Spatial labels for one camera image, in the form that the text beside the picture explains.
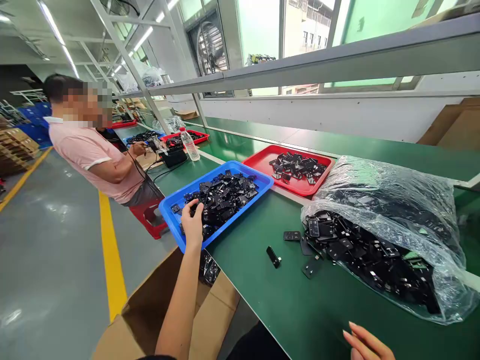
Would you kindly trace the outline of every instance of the red tray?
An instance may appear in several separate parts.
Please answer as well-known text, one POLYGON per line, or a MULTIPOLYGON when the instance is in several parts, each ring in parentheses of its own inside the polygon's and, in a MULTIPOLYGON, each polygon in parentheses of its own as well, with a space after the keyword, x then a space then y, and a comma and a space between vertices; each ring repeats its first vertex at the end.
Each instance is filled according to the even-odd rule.
POLYGON ((128 122, 114 122, 110 127, 110 129, 123 128, 126 126, 135 125, 136 123, 137 123, 137 119, 133 119, 132 121, 128 121, 128 122))
POLYGON ((275 184, 304 197, 315 194, 335 164, 334 161, 329 157, 324 157, 310 152, 298 151, 288 147, 270 145, 263 150, 253 154, 252 156, 246 158, 243 161, 243 164, 264 174, 272 176, 272 174, 274 173, 274 168, 272 165, 269 164, 269 162, 276 159, 280 154, 286 153, 288 151, 292 154, 300 154, 308 158, 317 159, 319 164, 326 166, 325 172, 322 174, 322 176, 320 176, 315 185, 310 185, 305 176, 301 180, 298 180, 292 176, 289 184, 286 184, 283 181, 274 178, 273 180, 275 181, 275 184))
MULTIPOLYGON (((192 133, 192 134, 195 134, 195 135, 204 135, 202 138, 199 138, 199 139, 193 141, 193 143, 195 145, 199 144, 199 143, 203 143, 204 141, 207 141, 209 139, 209 136, 210 136, 209 134, 206 134, 206 133, 203 133, 203 132, 200 132, 200 131, 195 131, 195 130, 187 130, 187 133, 192 133)), ((163 137, 160 138, 160 140, 163 141, 163 142, 166 142, 168 139, 179 136, 179 135, 180 135, 180 132, 177 132, 177 133, 172 134, 172 135, 163 136, 163 137)))

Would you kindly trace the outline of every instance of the ceiling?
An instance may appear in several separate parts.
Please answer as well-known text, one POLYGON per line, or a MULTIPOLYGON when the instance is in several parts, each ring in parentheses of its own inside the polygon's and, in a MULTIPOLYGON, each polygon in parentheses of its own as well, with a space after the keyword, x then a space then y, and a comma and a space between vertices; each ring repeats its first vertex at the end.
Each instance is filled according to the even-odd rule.
MULTIPOLYGON (((44 0, 65 40, 74 63, 91 62, 78 41, 69 39, 101 39, 104 26, 90 0, 44 0)), ((55 39, 36 0, 0 0, 0 11, 10 14, 14 26, 0 22, 0 65, 26 64, 39 68, 52 67, 53 64, 68 65, 68 60, 60 43, 55 39), (44 61, 18 35, 16 29, 29 38, 49 59, 44 61)), ((100 43, 87 42, 96 59, 99 58, 100 43)), ((113 60, 118 54, 115 45, 104 45, 107 56, 113 60)), ((79 72, 86 72, 83 66, 77 66, 79 72)), ((94 75, 100 73, 93 65, 89 67, 94 75)))

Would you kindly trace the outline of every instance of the green work surface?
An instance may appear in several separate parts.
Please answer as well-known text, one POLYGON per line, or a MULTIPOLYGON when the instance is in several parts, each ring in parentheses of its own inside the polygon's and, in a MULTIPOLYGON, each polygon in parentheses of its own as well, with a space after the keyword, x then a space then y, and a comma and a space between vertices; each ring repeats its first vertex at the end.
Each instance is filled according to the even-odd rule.
MULTIPOLYGON (((210 134, 209 141, 198 146, 201 151, 223 161, 243 161, 269 145, 200 126, 188 128, 210 134)), ((120 138, 143 131, 145 129, 140 126, 116 130, 120 138)), ((374 140, 364 139, 364 147, 368 146, 368 141, 374 140)), ((318 148, 313 143, 302 146, 318 148)), ((323 148, 319 150, 334 152, 323 148)), ((384 161, 399 161, 392 153, 387 158, 390 161, 384 161)), ((217 166, 217 163, 202 156, 199 161, 188 160, 165 173, 155 183, 168 196, 217 166)), ((162 165, 148 173, 154 179, 166 171, 168 169, 162 165)), ((472 205, 480 201, 476 194, 460 193, 458 198, 460 213, 470 214, 478 209, 478 206, 472 205)), ((479 358, 479 308, 464 322, 442 326, 411 315, 330 261, 322 261, 320 271, 308 280, 301 268, 309 257, 302 255, 298 243, 283 241, 284 231, 303 229, 301 207, 270 190, 207 247, 292 359, 349 359, 350 346, 342 336, 342 329, 348 328, 348 321, 362 325, 377 335, 393 350, 398 360, 479 358), (278 269, 274 268, 266 254, 267 246, 272 246, 276 255, 282 258, 278 269)), ((480 247, 475 236, 478 230, 475 224, 467 224, 463 230, 462 246, 465 249, 466 244, 468 248, 468 251, 465 249, 467 263, 480 264, 480 247)), ((480 274, 478 265, 474 267, 480 274)))
MULTIPOLYGON (((327 153, 352 155, 400 165, 423 173, 456 180, 468 181, 480 173, 480 152, 453 151, 437 146, 294 129, 291 127, 287 128, 288 131, 296 131, 290 136, 280 139, 281 136, 278 136, 278 129, 283 129, 280 126, 217 117, 207 117, 206 120, 208 126, 212 128, 279 141, 327 153)), ((197 118, 187 121, 201 126, 201 122, 197 118)))

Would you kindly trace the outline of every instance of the man's arm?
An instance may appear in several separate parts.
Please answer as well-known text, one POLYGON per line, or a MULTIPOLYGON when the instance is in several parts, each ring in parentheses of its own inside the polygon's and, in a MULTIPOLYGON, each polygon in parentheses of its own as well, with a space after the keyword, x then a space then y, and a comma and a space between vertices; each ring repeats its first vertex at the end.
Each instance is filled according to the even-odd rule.
POLYGON ((132 144, 128 149, 128 153, 117 164, 112 160, 108 160, 93 165, 88 171, 111 184, 120 184, 130 172, 132 166, 135 166, 134 160, 139 155, 145 154, 145 144, 143 142, 132 144))
POLYGON ((189 358, 194 326, 204 210, 204 205, 199 203, 194 217, 190 217, 190 207, 197 202, 198 199, 190 201, 181 213, 186 249, 155 348, 155 354, 168 355, 177 360, 189 358))

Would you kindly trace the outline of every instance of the plastic stool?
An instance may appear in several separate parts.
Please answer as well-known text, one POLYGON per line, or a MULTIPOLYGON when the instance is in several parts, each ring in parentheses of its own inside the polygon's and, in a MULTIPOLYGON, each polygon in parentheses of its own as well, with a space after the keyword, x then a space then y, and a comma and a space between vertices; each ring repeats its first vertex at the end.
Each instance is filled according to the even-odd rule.
POLYGON ((142 205, 137 206, 130 206, 129 209, 133 215, 138 219, 139 222, 143 224, 145 229, 150 233, 150 235, 158 240, 162 238, 160 232, 167 228, 168 225, 166 222, 162 222, 160 225, 153 226, 150 222, 152 222, 156 216, 154 214, 155 209, 159 207, 160 202, 162 199, 155 199, 150 202, 146 202, 142 205))

